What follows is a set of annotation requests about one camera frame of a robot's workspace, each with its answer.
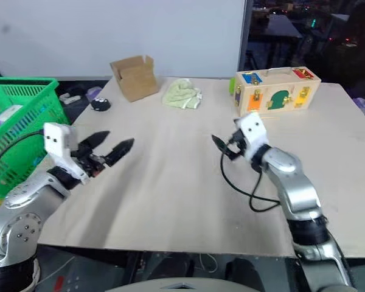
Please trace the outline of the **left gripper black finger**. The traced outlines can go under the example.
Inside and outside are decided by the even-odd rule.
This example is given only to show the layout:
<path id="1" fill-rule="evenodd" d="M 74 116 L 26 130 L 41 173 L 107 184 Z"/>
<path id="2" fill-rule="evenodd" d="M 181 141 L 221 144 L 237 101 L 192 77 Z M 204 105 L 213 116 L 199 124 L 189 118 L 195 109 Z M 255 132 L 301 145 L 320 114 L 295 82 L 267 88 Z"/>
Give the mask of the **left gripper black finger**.
<path id="1" fill-rule="evenodd" d="M 105 164 L 112 167 L 120 159 L 122 159 L 133 147 L 134 138 L 124 140 L 115 146 L 112 151 L 104 156 Z"/>
<path id="2" fill-rule="evenodd" d="M 109 134 L 110 131 L 98 131 L 88 136 L 78 144 L 78 151 L 92 151 L 102 144 Z"/>

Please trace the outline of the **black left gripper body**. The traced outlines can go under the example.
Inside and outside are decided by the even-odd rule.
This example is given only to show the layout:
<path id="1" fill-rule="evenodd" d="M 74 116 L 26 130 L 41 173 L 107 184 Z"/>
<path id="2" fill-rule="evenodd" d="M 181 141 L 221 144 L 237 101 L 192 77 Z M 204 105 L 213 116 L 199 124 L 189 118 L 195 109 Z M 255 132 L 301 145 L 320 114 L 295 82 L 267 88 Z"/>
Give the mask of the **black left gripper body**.
<path id="1" fill-rule="evenodd" d="M 79 144 L 77 150 L 71 151 L 71 157 L 89 177 L 95 178 L 105 170 L 103 158 L 95 155 L 90 146 Z"/>

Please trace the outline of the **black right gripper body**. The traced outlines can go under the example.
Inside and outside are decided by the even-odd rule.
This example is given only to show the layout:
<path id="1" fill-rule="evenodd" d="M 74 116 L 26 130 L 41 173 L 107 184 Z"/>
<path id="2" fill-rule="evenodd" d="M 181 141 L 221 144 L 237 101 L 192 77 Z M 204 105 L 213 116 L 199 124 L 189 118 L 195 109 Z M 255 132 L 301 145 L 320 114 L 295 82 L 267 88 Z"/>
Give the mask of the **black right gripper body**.
<path id="1" fill-rule="evenodd" d="M 236 145 L 239 151 L 242 151 L 242 155 L 245 155 L 245 152 L 247 150 L 247 144 L 245 135 L 243 134 L 242 130 L 239 129 L 236 132 L 234 132 L 231 136 L 231 138 L 228 140 L 228 145 Z"/>

